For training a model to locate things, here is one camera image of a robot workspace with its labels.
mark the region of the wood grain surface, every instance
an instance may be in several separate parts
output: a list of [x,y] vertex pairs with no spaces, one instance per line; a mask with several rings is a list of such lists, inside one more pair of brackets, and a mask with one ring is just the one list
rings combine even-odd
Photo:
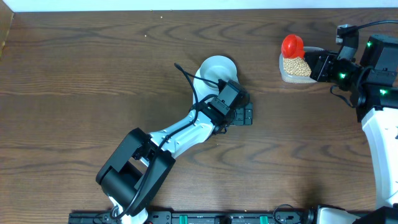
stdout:
[[[0,61],[0,222],[66,223],[111,207],[95,175],[136,127],[187,115],[195,72],[227,55],[251,94],[254,124],[178,159],[152,202],[249,212],[282,203],[372,210],[373,167],[355,111],[330,84],[282,81],[283,38],[338,50],[340,24],[397,19],[396,9],[19,13]],[[393,25],[361,31],[398,35]]]

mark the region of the container of beans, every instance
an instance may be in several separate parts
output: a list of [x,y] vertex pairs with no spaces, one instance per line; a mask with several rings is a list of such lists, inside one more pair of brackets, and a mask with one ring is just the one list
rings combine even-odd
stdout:
[[[319,47],[304,47],[305,52],[323,50]],[[279,70],[282,79],[288,83],[316,83],[316,80],[310,78],[311,69],[301,57],[284,58],[279,56]]]

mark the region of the cardboard box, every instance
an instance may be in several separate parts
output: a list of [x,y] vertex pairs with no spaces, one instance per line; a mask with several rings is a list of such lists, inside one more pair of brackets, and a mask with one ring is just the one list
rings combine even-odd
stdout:
[[6,39],[10,32],[12,17],[14,13],[10,8],[0,0],[0,57],[4,46],[6,45]]

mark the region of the red object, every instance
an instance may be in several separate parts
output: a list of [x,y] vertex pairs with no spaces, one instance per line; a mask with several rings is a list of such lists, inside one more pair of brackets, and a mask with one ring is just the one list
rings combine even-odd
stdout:
[[301,37],[289,34],[282,43],[282,55],[284,58],[304,58],[304,43]]

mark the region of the green light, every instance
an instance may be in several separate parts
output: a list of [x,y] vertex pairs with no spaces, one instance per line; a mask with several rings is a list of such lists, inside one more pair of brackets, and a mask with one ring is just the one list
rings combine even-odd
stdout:
[[384,94],[388,93],[388,91],[380,89],[380,93],[381,93],[382,96],[384,96]]

